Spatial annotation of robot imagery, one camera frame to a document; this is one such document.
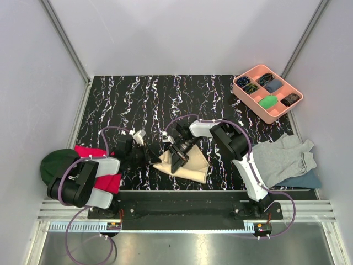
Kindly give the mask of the beige cloth napkin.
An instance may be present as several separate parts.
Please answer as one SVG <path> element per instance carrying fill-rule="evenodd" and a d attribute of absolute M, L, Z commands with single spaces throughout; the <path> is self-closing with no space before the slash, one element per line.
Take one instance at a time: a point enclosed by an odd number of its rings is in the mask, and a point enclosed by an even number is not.
<path fill-rule="evenodd" d="M 161 160 L 161 163 L 154 164 L 153 167 L 162 173 L 174 177 L 205 184 L 208 168 L 210 166 L 207 159 L 204 157 L 198 145 L 193 146 L 187 155 L 189 156 L 188 162 L 181 166 L 175 173 L 171 172 L 172 155 L 170 151 L 165 151 L 160 155 L 159 159 Z"/>

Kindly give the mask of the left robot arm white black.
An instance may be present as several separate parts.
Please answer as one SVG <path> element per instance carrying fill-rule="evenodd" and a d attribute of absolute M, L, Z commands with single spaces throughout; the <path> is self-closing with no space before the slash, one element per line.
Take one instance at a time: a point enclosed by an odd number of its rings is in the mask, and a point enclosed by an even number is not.
<path fill-rule="evenodd" d="M 99 207 L 112 219 L 119 213 L 112 199 L 119 192 L 123 171 L 160 163 L 141 136 L 124 135 L 109 152 L 84 146 L 53 151 L 42 159 L 40 174 L 48 197 L 66 206 Z"/>

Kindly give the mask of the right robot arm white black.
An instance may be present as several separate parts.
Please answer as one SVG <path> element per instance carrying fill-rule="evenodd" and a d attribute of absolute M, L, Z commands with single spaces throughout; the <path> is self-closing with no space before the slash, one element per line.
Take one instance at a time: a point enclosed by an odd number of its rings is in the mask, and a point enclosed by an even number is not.
<path fill-rule="evenodd" d="M 178 123 L 176 130 L 180 136 L 168 147 L 172 158 L 171 173 L 191 160 L 190 150 L 202 137 L 212 138 L 221 157 L 236 166 L 245 183 L 249 203 L 244 207 L 244 216 L 262 219 L 269 214 L 274 200 L 254 162 L 251 140 L 241 127 L 227 119 L 195 119 L 192 123 Z"/>

